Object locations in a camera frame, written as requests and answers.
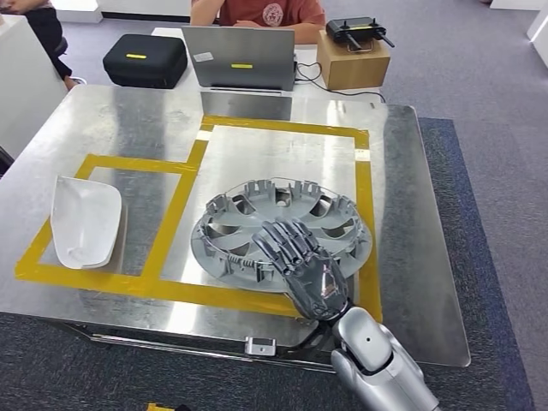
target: gray carpet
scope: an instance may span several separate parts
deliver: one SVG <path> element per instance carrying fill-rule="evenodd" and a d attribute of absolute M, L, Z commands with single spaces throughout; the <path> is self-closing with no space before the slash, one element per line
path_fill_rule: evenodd
<path fill-rule="evenodd" d="M 523 364 L 451 120 L 420 119 L 472 363 L 425 365 L 448 410 L 534 410 Z M 360 410 L 335 376 L 100 346 L 34 319 L 0 316 L 0 409 Z"/>

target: silver laptop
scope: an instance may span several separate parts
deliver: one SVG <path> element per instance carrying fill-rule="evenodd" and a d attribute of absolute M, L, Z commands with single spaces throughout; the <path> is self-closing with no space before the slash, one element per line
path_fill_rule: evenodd
<path fill-rule="evenodd" d="M 243 27 L 182 28 L 202 87 L 291 91 L 293 30 Z"/>

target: black case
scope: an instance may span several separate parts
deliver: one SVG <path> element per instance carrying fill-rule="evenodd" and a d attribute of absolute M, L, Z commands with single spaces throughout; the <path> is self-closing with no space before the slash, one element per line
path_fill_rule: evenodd
<path fill-rule="evenodd" d="M 186 47 L 173 37 L 125 34 L 103 59 L 119 86 L 174 88 L 186 69 Z"/>

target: white curved object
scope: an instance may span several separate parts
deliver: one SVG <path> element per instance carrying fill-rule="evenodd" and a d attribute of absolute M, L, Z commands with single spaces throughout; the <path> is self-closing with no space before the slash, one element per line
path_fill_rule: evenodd
<path fill-rule="evenodd" d="M 58 176 L 51 221 L 57 257 L 75 270 L 108 264 L 121 213 L 122 196 L 116 188 Z"/>

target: yellow tape outline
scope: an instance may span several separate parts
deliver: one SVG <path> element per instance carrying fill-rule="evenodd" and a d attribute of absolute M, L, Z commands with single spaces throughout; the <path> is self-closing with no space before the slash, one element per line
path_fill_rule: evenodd
<path fill-rule="evenodd" d="M 254 120 L 222 116 L 204 116 L 202 132 L 211 132 L 215 126 L 256 128 L 294 133 L 334 135 L 353 138 L 356 150 L 368 150 L 369 135 L 365 130 L 328 127 L 315 124 Z M 39 260 L 51 240 L 49 218 L 31 242 L 16 265 L 16 278 L 75 289 L 89 289 L 111 294 L 131 295 L 166 301 L 189 302 L 205 306 L 223 307 L 240 311 L 298 317 L 291 300 L 285 295 L 225 289 L 208 285 L 180 283 L 162 279 L 164 262 L 189 197 L 207 149 L 207 140 L 195 140 L 185 163 L 144 158 L 122 158 L 88 154 L 75 177 L 88 179 L 94 168 L 134 170 L 180 175 L 170 204 L 159 225 L 156 237 L 139 277 L 125 274 L 71 270 L 57 265 L 40 263 Z M 371 164 L 356 161 L 357 209 L 374 236 L 371 257 L 359 271 L 359 305 L 365 307 L 377 321 L 382 319 L 380 283 L 374 237 L 375 222 L 371 187 Z"/>

